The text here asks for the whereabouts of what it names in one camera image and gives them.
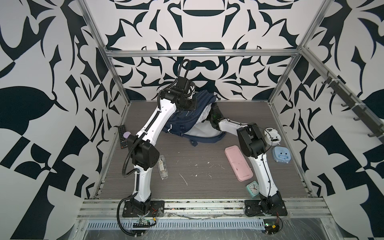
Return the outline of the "navy blue student backpack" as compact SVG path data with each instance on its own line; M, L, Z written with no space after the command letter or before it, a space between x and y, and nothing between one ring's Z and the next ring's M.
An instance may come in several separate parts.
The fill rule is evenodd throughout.
M197 107L193 111L176 111L166 122L163 132L189 140L192 146L199 143L214 144L222 140L225 132L216 130L207 120L216 102L216 96L206 90L194 94Z

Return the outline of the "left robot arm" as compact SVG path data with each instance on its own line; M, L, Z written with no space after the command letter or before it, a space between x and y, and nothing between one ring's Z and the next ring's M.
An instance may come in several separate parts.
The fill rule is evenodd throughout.
M151 202L151 177L160 153L156 149L158 137L167 121L177 111L194 111L197 100L194 93L162 90L158 94L157 107L136 135L127 139L129 153L123 163L122 176L135 174L135 188L130 203L143 214L149 211Z

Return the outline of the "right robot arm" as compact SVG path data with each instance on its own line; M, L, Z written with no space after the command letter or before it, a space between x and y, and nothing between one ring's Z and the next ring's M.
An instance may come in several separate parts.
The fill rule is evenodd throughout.
M260 205L265 211L270 210L274 206L272 198L278 189L271 176L267 161L267 143L259 126L256 123L244 124L225 118L217 103L212 104L207 120L214 129L238 137L240 149L249 158L259 183Z

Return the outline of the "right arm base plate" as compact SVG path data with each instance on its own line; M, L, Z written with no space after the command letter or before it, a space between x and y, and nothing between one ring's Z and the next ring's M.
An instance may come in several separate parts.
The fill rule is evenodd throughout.
M288 211L283 200L245 200L245 215L256 216L287 216Z

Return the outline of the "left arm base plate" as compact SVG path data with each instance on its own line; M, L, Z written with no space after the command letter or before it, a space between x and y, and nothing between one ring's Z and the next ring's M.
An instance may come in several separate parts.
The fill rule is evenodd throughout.
M136 200L124 203L123 218L151 217L153 214L162 214L165 208L165 201L137 202Z

